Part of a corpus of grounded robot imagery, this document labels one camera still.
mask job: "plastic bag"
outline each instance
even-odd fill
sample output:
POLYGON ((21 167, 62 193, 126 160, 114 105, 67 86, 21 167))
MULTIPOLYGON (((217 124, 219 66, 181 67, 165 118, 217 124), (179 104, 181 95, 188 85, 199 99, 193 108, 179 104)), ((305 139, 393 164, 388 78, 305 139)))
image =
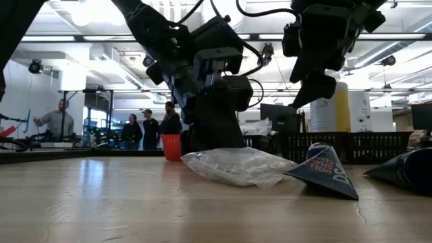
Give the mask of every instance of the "plastic bag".
POLYGON ((190 153, 182 161, 207 179, 235 186, 271 188, 297 163, 255 148, 219 148, 190 153))
POLYGON ((271 131, 271 121, 269 118, 253 123, 239 123, 239 125, 243 135, 266 136, 271 131))

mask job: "ceiling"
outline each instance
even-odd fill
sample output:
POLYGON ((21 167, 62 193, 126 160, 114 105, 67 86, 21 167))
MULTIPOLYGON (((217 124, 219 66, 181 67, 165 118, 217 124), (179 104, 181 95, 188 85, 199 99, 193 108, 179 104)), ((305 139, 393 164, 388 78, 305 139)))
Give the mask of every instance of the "ceiling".
MULTIPOLYGON (((145 3, 152 4, 153 7, 165 16, 169 15, 171 21, 185 16, 186 13, 196 3, 196 0, 143 0, 145 3)), ((234 18, 238 17, 235 9, 234 0, 215 0, 222 14, 230 14, 234 18)), ((244 0, 246 2, 247 12, 258 12, 267 9, 280 7, 289 7, 289 1, 278 0, 244 0)), ((375 32, 414 32, 424 23, 432 22, 432 1, 399 1, 397 8, 392 9, 393 2, 389 1, 380 7, 380 11, 385 15, 387 21, 380 26, 375 32)), ((190 31, 198 28, 203 23, 202 13, 207 9, 199 8, 187 21, 186 25, 190 31)), ((118 20, 118 11, 110 0, 87 0, 87 1, 49 1, 45 3, 33 24, 28 29, 27 35, 73 35, 73 34, 130 34, 128 27, 118 20)), ((238 33, 282 33, 284 26, 293 22, 294 17, 286 13, 277 13, 270 16, 259 18, 244 18, 242 25, 237 29, 238 33)), ((256 49, 261 49, 263 42, 250 43, 256 49)), ((251 78, 260 80, 264 88, 299 88, 299 84, 288 82, 296 58, 284 57, 281 43, 272 43, 275 49, 273 61, 264 67, 261 71, 253 74, 251 78)), ((357 42, 352 53, 347 54, 347 59, 356 59, 373 55, 374 52, 392 44, 392 42, 362 41, 357 42)), ((115 49, 119 55, 117 65, 127 71, 134 79, 137 79, 143 87, 148 88, 167 88, 165 84, 155 86, 145 74, 145 68, 142 66, 142 59, 145 56, 143 48, 138 43, 103 43, 104 53, 112 53, 115 49)), ((116 89, 133 88, 130 83, 122 79, 122 75, 113 71, 111 66, 106 63, 95 61, 90 58, 76 55, 77 49, 93 48, 91 44, 26 44, 22 43, 18 51, 29 53, 35 51, 63 51, 70 57, 73 57, 80 63, 83 63, 90 72, 87 82, 91 84, 102 84, 105 87, 116 89)), ((347 72, 332 73, 348 83, 350 88, 382 88, 384 83, 390 83, 392 88, 412 88, 412 87, 429 87, 429 81, 432 81, 432 43, 416 42, 408 47, 395 52, 393 55, 397 62, 393 66, 383 68, 382 65, 372 63, 367 67, 347 72)), ((257 59, 250 51, 244 52, 244 61, 240 72, 246 72, 254 68, 257 59)), ((393 92, 378 95, 374 99, 385 99, 397 101, 406 98, 412 92, 393 92)), ((122 95, 117 99, 147 99, 146 95, 131 94, 122 95)))

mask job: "person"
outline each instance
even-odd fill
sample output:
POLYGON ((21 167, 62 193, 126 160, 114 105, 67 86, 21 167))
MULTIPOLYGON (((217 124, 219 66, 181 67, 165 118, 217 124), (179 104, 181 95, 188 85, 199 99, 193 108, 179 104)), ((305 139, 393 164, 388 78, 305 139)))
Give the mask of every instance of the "person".
MULTIPOLYGON (((54 136, 60 137, 61 134, 61 120, 63 117, 63 110, 69 107, 69 101, 61 99, 58 104, 58 110, 48 112, 41 118, 33 118, 36 126, 41 127, 47 125, 47 130, 53 133, 54 136)), ((65 111, 65 123, 63 129, 63 136, 70 136, 74 132, 74 118, 65 111)))
POLYGON ((129 115, 129 123, 121 131, 121 140, 124 141, 124 150, 137 151, 142 138, 141 128, 136 122, 136 115, 129 115))
POLYGON ((162 134, 181 134, 182 123, 180 122, 180 116, 176 113, 176 106, 171 101, 166 102, 165 111, 167 114, 163 118, 161 123, 162 134))
POLYGON ((142 127, 144 128, 144 140, 142 141, 142 147, 144 150, 156 150, 159 141, 159 122, 152 118, 153 112, 150 109, 144 111, 144 122, 142 127))

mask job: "cable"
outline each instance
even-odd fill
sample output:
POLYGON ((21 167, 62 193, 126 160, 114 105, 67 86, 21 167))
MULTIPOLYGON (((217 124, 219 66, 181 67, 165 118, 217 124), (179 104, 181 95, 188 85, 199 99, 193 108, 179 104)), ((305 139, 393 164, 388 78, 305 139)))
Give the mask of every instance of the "cable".
POLYGON ((281 74, 282 81, 285 84, 285 88, 288 90, 288 94, 290 94, 292 102, 294 102, 294 97, 292 96, 291 91, 288 88, 288 85, 286 84, 286 81, 285 81, 285 78, 284 78, 284 74, 282 73, 281 67, 279 66, 279 63, 277 62, 277 58, 276 57, 275 57, 275 62, 276 62, 277 68, 279 70, 279 73, 281 74))
POLYGON ((28 106, 29 106, 29 103, 30 103, 30 95, 32 94, 32 85, 33 85, 33 76, 34 76, 34 74, 31 74, 31 75, 32 75, 32 77, 30 79, 30 88, 28 90, 28 97, 27 97, 27 109, 28 109, 28 106))
POLYGON ((195 6, 189 11, 189 13, 187 13, 179 22, 177 22, 177 24, 181 24, 181 23, 185 22, 200 7, 200 5, 203 2, 204 2, 204 0, 198 1, 198 3, 195 4, 195 6))
POLYGON ((239 0, 236 0, 236 5, 237 5, 238 11, 247 17, 261 17, 261 16, 265 16, 265 15, 269 15, 269 14, 276 14, 276 13, 290 13, 296 17, 296 21, 300 21, 300 14, 298 14, 297 12, 295 12, 292 9, 281 8, 281 9, 272 9, 272 10, 264 11, 264 12, 260 12, 260 13, 248 13, 242 9, 242 7, 240 6, 239 0))
POLYGON ((222 18, 221 13, 219 13, 219 10, 217 10, 217 7, 216 7, 215 3, 213 2, 213 0, 210 0, 210 4, 211 4, 211 8, 215 12, 216 16, 222 18))
POLYGON ((261 68, 263 68, 264 66, 264 60, 263 60, 263 56, 261 56, 261 54, 259 53, 259 51, 257 51, 253 46, 249 45, 248 43, 246 43, 245 41, 243 41, 243 46, 246 47, 249 51, 252 51, 257 57, 258 57, 258 67, 242 74, 241 76, 248 76, 251 75, 253 73, 256 73, 257 71, 259 71, 261 68))
POLYGON ((255 80, 253 78, 249 78, 249 80, 256 82, 261 87, 261 98, 255 104, 248 106, 248 108, 251 108, 251 107, 254 107, 255 105, 258 105, 259 103, 261 103, 261 101, 263 101, 263 99, 264 99, 264 87, 258 80, 255 80))

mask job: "wooden table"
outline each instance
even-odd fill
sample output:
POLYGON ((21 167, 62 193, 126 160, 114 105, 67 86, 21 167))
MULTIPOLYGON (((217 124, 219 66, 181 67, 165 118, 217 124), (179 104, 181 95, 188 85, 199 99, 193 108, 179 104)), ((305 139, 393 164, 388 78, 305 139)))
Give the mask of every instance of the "wooden table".
POLYGON ((210 182, 162 158, 0 165, 0 242, 432 242, 432 200, 346 166, 360 201, 210 182))

